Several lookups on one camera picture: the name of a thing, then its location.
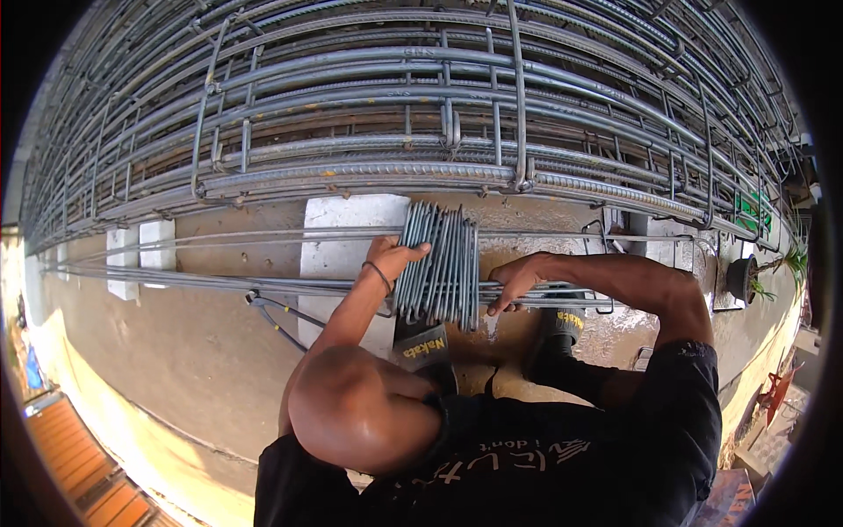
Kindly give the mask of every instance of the black rubber boot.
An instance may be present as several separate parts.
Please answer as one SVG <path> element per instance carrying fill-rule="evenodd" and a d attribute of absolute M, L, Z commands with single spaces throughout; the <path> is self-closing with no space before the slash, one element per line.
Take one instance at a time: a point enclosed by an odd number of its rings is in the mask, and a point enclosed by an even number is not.
<path fill-rule="evenodd" d="M 424 322 L 407 325 L 399 317 L 392 353 L 393 363 L 429 380 L 440 396 L 457 395 L 457 374 L 451 363 L 444 325 Z"/>
<path fill-rule="evenodd" d="M 551 293 L 547 298 L 585 298 L 583 293 Z M 544 377 L 543 369 L 558 362 L 559 355 L 572 357 L 571 347 L 583 333 L 585 309 L 542 308 L 539 340 L 533 350 L 524 354 L 521 374 L 536 384 Z"/>

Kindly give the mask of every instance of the man's left arm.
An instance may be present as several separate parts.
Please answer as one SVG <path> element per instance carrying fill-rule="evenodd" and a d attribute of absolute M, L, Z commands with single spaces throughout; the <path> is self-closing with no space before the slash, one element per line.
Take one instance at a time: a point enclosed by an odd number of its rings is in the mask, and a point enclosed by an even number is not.
<path fill-rule="evenodd" d="M 372 245 L 366 255 L 366 261 L 371 262 L 372 265 L 364 265 L 360 270 L 352 290 L 331 314 L 325 328 L 313 346 L 304 354 L 302 360 L 298 362 L 284 387 L 281 411 L 278 416 L 279 436 L 293 433 L 288 402 L 302 370 L 314 357 L 329 347 L 360 344 L 372 318 L 378 312 L 378 307 L 391 291 L 392 284 L 404 271 L 407 263 L 419 261 L 430 250 L 428 243 L 421 244 L 415 249 L 398 246 L 397 243 L 397 236 L 379 236 L 372 240 Z"/>

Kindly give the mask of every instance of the man's right hand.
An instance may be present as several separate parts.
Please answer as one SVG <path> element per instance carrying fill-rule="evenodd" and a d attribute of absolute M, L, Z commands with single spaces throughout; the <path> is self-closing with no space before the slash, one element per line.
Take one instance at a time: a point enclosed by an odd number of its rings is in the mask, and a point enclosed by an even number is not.
<path fill-rule="evenodd" d="M 497 280 L 504 288 L 501 296 L 489 306 L 487 314 L 494 316 L 504 311 L 519 310 L 520 305 L 512 304 L 512 301 L 545 280 L 540 270 L 548 258 L 552 257 L 553 254 L 549 252 L 537 252 L 492 269 L 489 280 Z"/>

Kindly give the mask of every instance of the white concrete block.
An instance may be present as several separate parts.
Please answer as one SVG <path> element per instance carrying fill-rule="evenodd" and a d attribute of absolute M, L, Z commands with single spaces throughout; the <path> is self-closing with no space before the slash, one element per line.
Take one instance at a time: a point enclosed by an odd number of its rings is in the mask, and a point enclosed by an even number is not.
<path fill-rule="evenodd" d="M 128 245 L 137 245 L 140 233 L 137 225 L 128 229 L 113 229 L 105 233 L 105 248 L 107 250 L 121 249 Z M 118 267 L 137 267 L 137 250 L 129 250 L 105 258 L 106 265 Z M 137 300 L 140 295 L 137 282 L 123 282 L 109 280 L 108 291 L 123 300 Z"/>
<path fill-rule="evenodd" d="M 59 244 L 56 246 L 56 260 L 59 262 L 65 261 L 67 259 L 67 242 Z M 67 274 L 67 268 L 65 266 L 58 266 L 58 277 L 60 280 L 64 280 L 68 282 L 70 280 L 70 275 Z"/>
<path fill-rule="evenodd" d="M 175 239 L 175 220 L 161 220 L 157 222 L 141 223 L 140 243 L 152 244 L 155 242 L 172 241 Z M 159 269 L 163 271 L 175 271 L 175 248 L 162 250 L 147 250 L 140 253 L 141 267 L 146 269 Z M 160 283 L 144 283 L 148 288 L 166 288 Z"/>
<path fill-rule="evenodd" d="M 321 197 L 308 200 L 304 227 L 374 227 L 403 226 L 410 198 L 391 194 L 351 196 L 344 199 Z M 368 240 L 302 244 L 300 275 L 314 278 L 356 278 L 366 260 Z M 298 309 L 316 319 L 327 321 L 342 298 L 299 297 Z M 320 328 L 298 321 L 298 339 L 310 347 Z M 363 336 L 361 346 L 372 354 L 387 358 L 395 335 L 395 318 L 375 316 Z"/>

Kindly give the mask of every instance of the black plant pot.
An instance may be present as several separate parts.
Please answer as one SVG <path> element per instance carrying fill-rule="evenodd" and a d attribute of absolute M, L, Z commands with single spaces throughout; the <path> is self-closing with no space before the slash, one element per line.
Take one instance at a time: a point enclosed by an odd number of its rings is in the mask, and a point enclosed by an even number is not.
<path fill-rule="evenodd" d="M 751 279 L 749 274 L 758 269 L 758 262 L 755 256 L 735 260 L 729 264 L 726 270 L 726 290 L 738 300 L 752 304 L 755 300 L 755 291 L 749 285 Z"/>

